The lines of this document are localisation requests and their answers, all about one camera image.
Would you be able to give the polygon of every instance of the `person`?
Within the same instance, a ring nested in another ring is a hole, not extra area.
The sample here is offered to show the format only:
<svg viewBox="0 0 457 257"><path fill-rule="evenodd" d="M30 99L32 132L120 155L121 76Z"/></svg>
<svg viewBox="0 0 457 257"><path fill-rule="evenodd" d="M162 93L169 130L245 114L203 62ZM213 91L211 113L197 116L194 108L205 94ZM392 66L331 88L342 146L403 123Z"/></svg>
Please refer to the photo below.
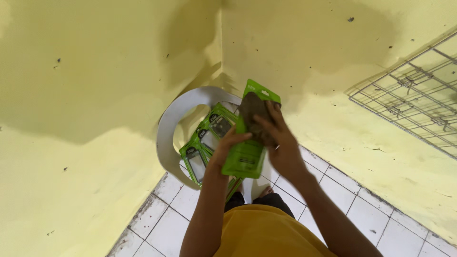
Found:
<svg viewBox="0 0 457 257"><path fill-rule="evenodd" d="M271 164L303 196L327 247L293 218L290 209L271 188L253 204L245 205L239 199L240 193L236 193L225 205L229 178L222 175L222 166L230 148L251 137L250 133L236 134L233 127L220 140L208 163L180 256L382 257L307 170L279 106L271 103L267 106L275 124L259 116L254 119L279 145L268 149Z"/></svg>

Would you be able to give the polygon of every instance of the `yellow wall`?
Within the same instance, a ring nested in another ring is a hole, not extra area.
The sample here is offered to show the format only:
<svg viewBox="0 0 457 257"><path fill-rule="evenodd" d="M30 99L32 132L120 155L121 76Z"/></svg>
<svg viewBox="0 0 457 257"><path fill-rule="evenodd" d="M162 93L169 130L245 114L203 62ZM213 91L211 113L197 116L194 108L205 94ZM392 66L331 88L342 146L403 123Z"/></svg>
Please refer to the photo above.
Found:
<svg viewBox="0 0 457 257"><path fill-rule="evenodd" d="M347 96L456 29L457 2L228 0L225 6L223 71L237 94L248 78L278 93L302 145L457 243L457 161ZM372 150L379 147L385 153Z"/></svg>
<svg viewBox="0 0 457 257"><path fill-rule="evenodd" d="M220 7L0 0L1 256L109 252L164 173L163 111L221 85Z"/></svg>

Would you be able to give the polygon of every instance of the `yellow shirt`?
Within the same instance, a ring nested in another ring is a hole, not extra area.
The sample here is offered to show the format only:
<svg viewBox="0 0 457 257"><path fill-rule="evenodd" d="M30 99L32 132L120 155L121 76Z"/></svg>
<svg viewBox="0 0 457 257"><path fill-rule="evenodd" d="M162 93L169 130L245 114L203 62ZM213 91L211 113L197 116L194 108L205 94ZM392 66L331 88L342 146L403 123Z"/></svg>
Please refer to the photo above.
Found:
<svg viewBox="0 0 457 257"><path fill-rule="evenodd" d="M248 204L224 214L215 257L336 257L305 226L278 208Z"/></svg>

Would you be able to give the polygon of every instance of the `person's right hand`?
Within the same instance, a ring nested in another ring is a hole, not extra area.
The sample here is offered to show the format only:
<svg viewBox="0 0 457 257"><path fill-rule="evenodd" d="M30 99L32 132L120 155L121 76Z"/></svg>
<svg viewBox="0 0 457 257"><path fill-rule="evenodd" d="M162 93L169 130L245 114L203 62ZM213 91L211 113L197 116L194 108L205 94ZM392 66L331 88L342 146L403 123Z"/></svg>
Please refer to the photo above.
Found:
<svg viewBox="0 0 457 257"><path fill-rule="evenodd" d="M258 115L254 115L254 120L266 129L279 145L276 149L268 147L271 164L287 180L293 182L303 173L307 173L298 142L287 127L279 105L273 106L273 103L268 101L267 107L276 124L273 125Z"/></svg>

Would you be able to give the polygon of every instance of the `hand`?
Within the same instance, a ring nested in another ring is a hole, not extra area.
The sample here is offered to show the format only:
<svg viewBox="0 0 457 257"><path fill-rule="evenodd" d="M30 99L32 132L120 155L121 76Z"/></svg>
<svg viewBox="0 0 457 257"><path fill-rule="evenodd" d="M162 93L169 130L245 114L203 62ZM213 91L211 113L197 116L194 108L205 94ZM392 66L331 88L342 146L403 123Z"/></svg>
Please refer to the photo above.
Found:
<svg viewBox="0 0 457 257"><path fill-rule="evenodd" d="M215 165L222 169L225 159L227 159L227 155L229 155L230 148L238 143L250 139L251 137L252 133L236 134L236 125L233 126L219 141L218 147L214 151L211 159L209 159L208 166Z"/></svg>
<svg viewBox="0 0 457 257"><path fill-rule="evenodd" d="M298 149L298 142L287 127L279 105L275 104L273 107L272 102L268 101L267 107L276 125L271 124L258 115L254 116L254 120L267 130L279 145L277 148L268 147L271 164L287 180L293 182L304 172L307 173L306 166Z"/></svg>

